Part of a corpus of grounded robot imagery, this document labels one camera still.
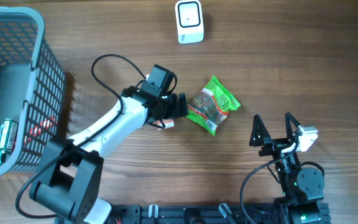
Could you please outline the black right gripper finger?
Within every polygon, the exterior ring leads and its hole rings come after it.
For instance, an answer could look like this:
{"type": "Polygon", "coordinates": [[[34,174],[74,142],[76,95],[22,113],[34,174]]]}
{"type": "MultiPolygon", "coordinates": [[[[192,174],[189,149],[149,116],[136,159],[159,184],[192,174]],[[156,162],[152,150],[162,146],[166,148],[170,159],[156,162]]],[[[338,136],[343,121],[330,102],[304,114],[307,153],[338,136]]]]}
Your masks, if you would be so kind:
{"type": "Polygon", "coordinates": [[[266,144],[271,144],[272,139],[267,131],[262,118],[259,114],[256,114],[253,119],[253,127],[250,136],[249,146],[264,146],[266,144]]]}
{"type": "Polygon", "coordinates": [[[294,125],[297,128],[299,127],[300,123],[295,119],[295,117],[290,112],[287,112],[285,113],[285,126],[286,126],[286,133],[288,139],[293,138],[292,125],[294,125]]]}

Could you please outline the green snack bag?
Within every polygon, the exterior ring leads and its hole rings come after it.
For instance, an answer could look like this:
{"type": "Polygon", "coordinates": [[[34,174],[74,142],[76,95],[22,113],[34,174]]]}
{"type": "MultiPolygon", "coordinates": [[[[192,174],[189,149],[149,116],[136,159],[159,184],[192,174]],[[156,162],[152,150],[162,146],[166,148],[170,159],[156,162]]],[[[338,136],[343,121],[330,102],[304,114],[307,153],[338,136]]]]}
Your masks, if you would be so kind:
{"type": "Polygon", "coordinates": [[[218,126],[227,119],[229,112],[241,106],[234,95],[214,75],[187,105],[186,117],[204,127],[213,136],[218,126]]]}

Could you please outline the red Nescafe coffee stick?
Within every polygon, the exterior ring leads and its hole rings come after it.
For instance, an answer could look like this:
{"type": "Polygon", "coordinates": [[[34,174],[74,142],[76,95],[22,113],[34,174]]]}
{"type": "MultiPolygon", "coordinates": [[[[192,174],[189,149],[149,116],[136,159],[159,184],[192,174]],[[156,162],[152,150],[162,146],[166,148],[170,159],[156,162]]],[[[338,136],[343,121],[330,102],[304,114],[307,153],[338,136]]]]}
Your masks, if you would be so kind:
{"type": "Polygon", "coordinates": [[[54,116],[51,116],[50,119],[45,119],[39,123],[38,126],[34,126],[29,130],[29,136],[25,136],[24,138],[24,146],[30,144],[31,137],[41,137],[42,134],[46,133],[46,131],[51,131],[52,128],[56,124],[56,119],[54,116]]]}

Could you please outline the green white small box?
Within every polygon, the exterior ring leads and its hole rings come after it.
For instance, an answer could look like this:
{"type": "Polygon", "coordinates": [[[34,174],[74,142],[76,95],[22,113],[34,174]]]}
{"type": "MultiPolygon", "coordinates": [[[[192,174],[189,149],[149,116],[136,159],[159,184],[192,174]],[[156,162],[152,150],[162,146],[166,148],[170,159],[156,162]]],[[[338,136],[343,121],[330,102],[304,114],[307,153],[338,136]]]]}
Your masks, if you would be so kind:
{"type": "Polygon", "coordinates": [[[0,150],[3,152],[13,152],[16,144],[18,125],[19,123],[12,119],[4,120],[0,138],[0,150]]]}

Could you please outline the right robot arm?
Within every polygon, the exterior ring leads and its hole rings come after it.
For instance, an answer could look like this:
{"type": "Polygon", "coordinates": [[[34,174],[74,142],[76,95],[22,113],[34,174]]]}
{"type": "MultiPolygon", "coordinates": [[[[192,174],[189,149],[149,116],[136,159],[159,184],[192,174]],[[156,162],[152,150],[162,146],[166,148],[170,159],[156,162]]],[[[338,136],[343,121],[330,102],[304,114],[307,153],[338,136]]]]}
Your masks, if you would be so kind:
{"type": "Polygon", "coordinates": [[[259,156],[271,156],[266,168],[274,166],[273,175],[283,196],[273,202],[277,223],[319,223],[323,219],[318,201],[324,198],[324,169],[315,162],[300,162],[299,152],[306,152],[318,138],[314,126],[302,126],[291,113],[285,114],[286,136],[271,138],[260,115],[253,118],[249,145],[260,147],[259,156]]]}

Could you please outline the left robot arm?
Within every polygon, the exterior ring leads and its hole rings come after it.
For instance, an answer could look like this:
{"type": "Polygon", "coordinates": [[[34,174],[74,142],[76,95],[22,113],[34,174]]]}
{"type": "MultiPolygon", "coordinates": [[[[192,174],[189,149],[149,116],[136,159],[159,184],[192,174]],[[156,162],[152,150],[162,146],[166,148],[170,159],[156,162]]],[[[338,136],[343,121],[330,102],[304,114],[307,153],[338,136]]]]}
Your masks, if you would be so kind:
{"type": "Polygon", "coordinates": [[[31,178],[29,197],[68,223],[106,223],[113,206],[99,197],[104,160],[146,124],[163,129],[164,120],[188,115],[186,97],[175,94],[177,76],[154,65],[148,77],[121,91],[116,105],[70,139],[54,137],[45,146],[31,178]]]}

